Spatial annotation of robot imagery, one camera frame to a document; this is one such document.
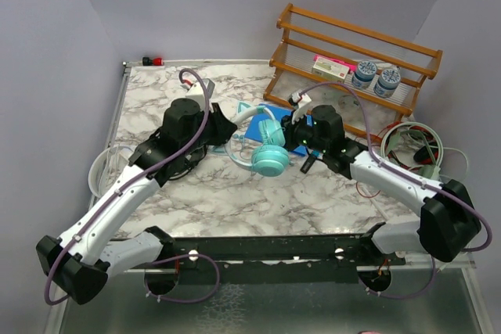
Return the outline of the black blue headphones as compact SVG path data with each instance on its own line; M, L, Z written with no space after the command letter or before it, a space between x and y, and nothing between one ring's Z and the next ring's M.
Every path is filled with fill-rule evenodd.
M199 149L194 150L188 156L185 156L183 168L179 172L173 174L169 178L169 181L177 181L181 178L184 178L206 157L207 151L208 146L204 145Z

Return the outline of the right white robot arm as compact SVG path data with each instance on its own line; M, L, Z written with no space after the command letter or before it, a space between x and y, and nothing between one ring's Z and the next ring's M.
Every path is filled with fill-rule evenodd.
M311 120L295 115L291 112L280 121L287 150L304 146L321 153L322 162L335 174L373 186L417 216L415 221L373 227L359 246L367 264L378 264L396 252L427 253L451 262L480 232L481 223L462 183L422 178L382 160L346 136L341 115L332 106L315 107Z

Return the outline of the teal cat-ear headphones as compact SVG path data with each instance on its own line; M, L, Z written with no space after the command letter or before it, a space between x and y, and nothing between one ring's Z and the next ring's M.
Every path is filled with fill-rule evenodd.
M285 135L280 122L273 112L264 105L251 106L238 113L232 122L239 127L245 120L256 115L265 114L267 118L258 123L261 145L251 154L250 161L236 157L227 141L222 148L230 160L238 167L253 174L274 178L281 175L289 166L289 152L285 149Z

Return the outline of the white over-ear headphones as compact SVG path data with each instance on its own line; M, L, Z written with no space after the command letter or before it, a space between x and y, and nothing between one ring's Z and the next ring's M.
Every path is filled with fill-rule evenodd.
M128 164L133 148L129 145L114 145L102 151L93 161L88 172L88 187L91 193L102 197Z

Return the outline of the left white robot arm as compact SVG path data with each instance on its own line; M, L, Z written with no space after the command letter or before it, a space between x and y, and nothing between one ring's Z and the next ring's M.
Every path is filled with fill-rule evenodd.
M142 264L164 267L186 258L175 240L157 226L125 242L111 239L133 212L189 160L204 157L207 147L227 143L237 126L219 105L204 107L192 99L176 99L164 112L163 124L131 155L128 165L95 206L57 237L36 245L46 284L58 285L75 303L95 298L106 282Z

